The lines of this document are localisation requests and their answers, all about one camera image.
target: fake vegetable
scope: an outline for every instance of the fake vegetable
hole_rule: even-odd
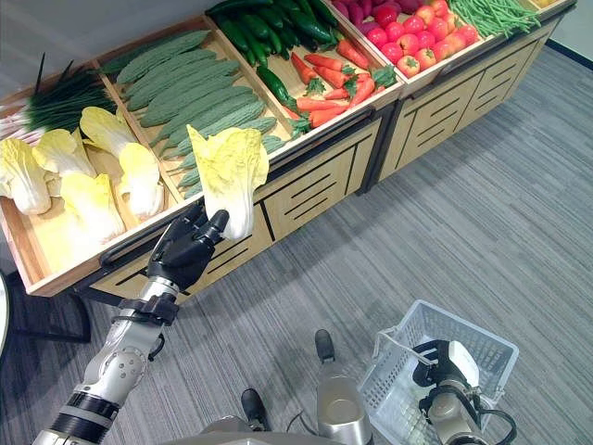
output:
[[[86,233],[96,241],[105,243],[125,231],[106,174],[93,178],[71,172],[62,178],[60,195],[66,202],[66,209],[82,221]]]
[[[102,108],[82,111],[81,129],[91,143],[108,151],[120,161],[124,172],[120,192],[130,194],[131,212],[145,219],[156,214],[163,204],[163,186],[158,183],[155,157],[136,139],[122,117]]]
[[[96,176],[95,168],[84,151],[78,128],[73,134],[62,129],[47,132],[33,148],[32,154],[40,166],[60,176],[72,172],[83,173],[93,178]]]
[[[240,239],[253,230],[253,193],[266,182],[268,154],[258,130],[229,128],[204,139],[191,125],[187,132],[196,155],[206,213],[229,212],[223,236]]]
[[[51,207],[44,175],[29,144],[19,139],[0,142],[0,196],[12,198],[21,213],[38,215]]]

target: black cable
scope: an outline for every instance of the black cable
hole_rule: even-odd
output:
[[[509,425],[511,425],[511,431],[509,431],[509,434],[507,434],[503,440],[497,442],[496,445],[507,445],[515,440],[517,437],[517,424],[510,415],[501,410],[483,410],[482,408],[480,408],[479,412],[480,414],[492,414],[501,417],[506,420]]]

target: gray carpet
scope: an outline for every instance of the gray carpet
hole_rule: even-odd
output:
[[[361,377],[416,299],[519,347],[499,405],[516,443],[593,443],[592,92],[591,71],[545,48],[511,101],[190,300],[106,443],[196,434],[249,386],[276,428],[310,419],[315,330]],[[80,381],[113,312],[89,306],[91,345],[13,340],[3,444],[32,440]]]

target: carrot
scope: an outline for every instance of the carrot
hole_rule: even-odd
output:
[[[305,64],[305,62],[303,62],[303,60],[298,56],[297,53],[290,53],[290,60],[293,62],[293,66],[295,67],[296,72],[298,72],[298,77],[300,77],[300,80],[305,85],[308,85],[310,81],[317,77],[315,71],[309,68]]]
[[[342,88],[344,83],[348,80],[348,76],[340,71],[330,70],[325,67],[313,67],[313,69],[322,76],[325,81],[332,85],[333,88]]]
[[[307,54],[305,60],[318,67],[325,67],[334,71],[341,71],[344,68],[344,62],[342,62],[342,60],[321,56],[319,54]]]
[[[290,119],[300,119],[300,116],[298,116],[292,109],[287,107],[284,107],[284,109],[286,110],[286,113],[288,113]]]
[[[299,111],[314,111],[316,109],[341,107],[340,104],[336,104],[330,100],[316,100],[309,99],[308,97],[300,97],[296,101],[296,107]]]
[[[369,60],[363,56],[348,40],[341,40],[335,49],[337,54],[347,58],[358,67],[366,70],[369,68]]]
[[[346,91],[346,88],[336,88],[333,91],[330,91],[327,95],[324,96],[326,99],[348,99],[349,94]]]
[[[372,78],[365,79],[357,86],[356,94],[352,97],[349,108],[355,107],[372,94],[374,91],[374,80]]]
[[[316,109],[315,111],[311,111],[309,114],[309,122],[311,127],[317,128],[321,125],[324,125],[327,121],[330,121],[336,116],[339,116],[348,108],[347,105],[343,107],[335,107],[330,109]]]

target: drawer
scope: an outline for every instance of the drawer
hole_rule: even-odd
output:
[[[253,233],[239,241],[224,240],[219,243],[202,277],[180,295],[178,303],[186,301],[198,290],[236,269],[269,246],[271,246],[270,231],[261,205],[258,204],[254,208]],[[135,299],[146,282],[145,267],[149,255],[150,253],[146,253],[91,287],[125,299]]]
[[[537,44],[538,41],[535,41],[523,46],[484,71],[484,76],[457,125],[456,131],[485,115],[505,100]]]
[[[452,87],[444,85],[436,95],[429,93],[430,100],[423,96],[404,103],[397,117],[396,130],[380,179],[412,162],[453,134],[480,77],[481,73]]]
[[[263,202],[276,239],[360,188],[380,123],[371,123],[298,167],[278,184],[270,184],[274,191]]]

